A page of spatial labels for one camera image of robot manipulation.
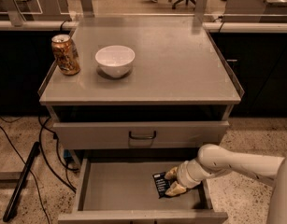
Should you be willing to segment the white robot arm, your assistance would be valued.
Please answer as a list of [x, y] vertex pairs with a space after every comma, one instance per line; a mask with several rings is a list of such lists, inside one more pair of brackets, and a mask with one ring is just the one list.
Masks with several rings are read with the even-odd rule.
[[181, 195], [203, 180], [231, 171], [272, 186], [266, 224], [287, 224], [287, 156], [239, 153], [217, 145], [203, 145], [194, 159], [173, 167], [165, 174], [165, 179], [172, 181], [165, 195]]

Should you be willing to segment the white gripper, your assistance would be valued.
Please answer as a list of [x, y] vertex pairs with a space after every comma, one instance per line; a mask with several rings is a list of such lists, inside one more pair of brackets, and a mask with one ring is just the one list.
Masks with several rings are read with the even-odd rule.
[[176, 197], [199, 185], [202, 180], [208, 177], [208, 172], [201, 166], [201, 164], [193, 159], [191, 161], [185, 161], [178, 168], [173, 167], [165, 173], [166, 180], [174, 181], [170, 188], [165, 192], [168, 197]]

